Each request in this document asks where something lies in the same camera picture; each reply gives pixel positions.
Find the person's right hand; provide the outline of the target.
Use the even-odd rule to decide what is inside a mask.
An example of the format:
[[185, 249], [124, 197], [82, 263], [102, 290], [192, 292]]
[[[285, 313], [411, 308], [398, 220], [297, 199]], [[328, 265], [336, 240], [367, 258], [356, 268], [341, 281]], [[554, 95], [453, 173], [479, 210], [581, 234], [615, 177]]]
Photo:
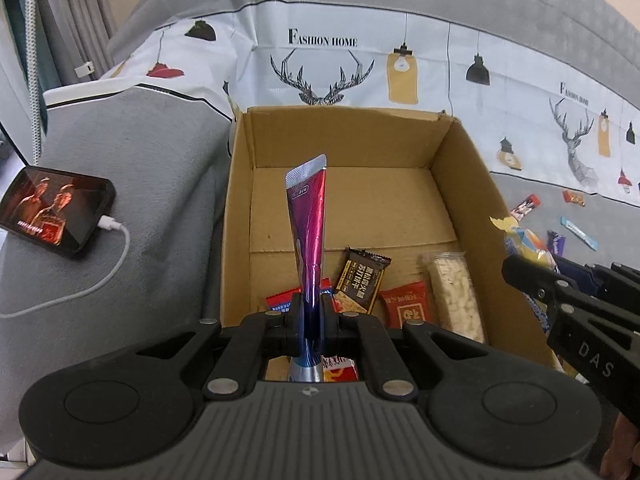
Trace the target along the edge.
[[633, 466], [639, 465], [639, 429], [623, 414], [617, 416], [612, 442], [604, 453], [600, 477], [625, 480]]

